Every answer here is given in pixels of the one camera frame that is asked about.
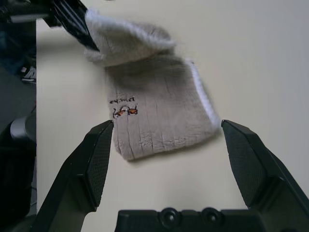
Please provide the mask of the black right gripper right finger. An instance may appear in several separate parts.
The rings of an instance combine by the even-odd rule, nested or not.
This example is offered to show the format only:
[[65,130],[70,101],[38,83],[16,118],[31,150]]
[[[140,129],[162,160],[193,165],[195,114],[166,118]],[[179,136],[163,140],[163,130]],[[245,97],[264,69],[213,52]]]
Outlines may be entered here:
[[282,217],[309,216],[309,200],[286,166],[249,128],[223,120],[229,161],[248,208],[274,211]]

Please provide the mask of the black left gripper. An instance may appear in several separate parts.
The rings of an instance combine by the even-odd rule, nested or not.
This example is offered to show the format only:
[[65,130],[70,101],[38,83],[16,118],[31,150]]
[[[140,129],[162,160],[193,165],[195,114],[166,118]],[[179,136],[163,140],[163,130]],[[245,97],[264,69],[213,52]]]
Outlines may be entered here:
[[49,27],[62,26],[81,44],[98,50],[85,22],[86,6],[80,0],[1,0],[1,23],[28,23],[43,19]]

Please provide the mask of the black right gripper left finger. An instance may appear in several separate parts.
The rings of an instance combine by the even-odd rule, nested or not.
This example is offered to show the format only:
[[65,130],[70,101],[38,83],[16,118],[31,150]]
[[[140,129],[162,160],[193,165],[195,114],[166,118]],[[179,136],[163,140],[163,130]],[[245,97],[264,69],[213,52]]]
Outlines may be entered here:
[[93,127],[62,164],[36,219],[33,232],[79,232],[100,205],[106,180],[113,122]]

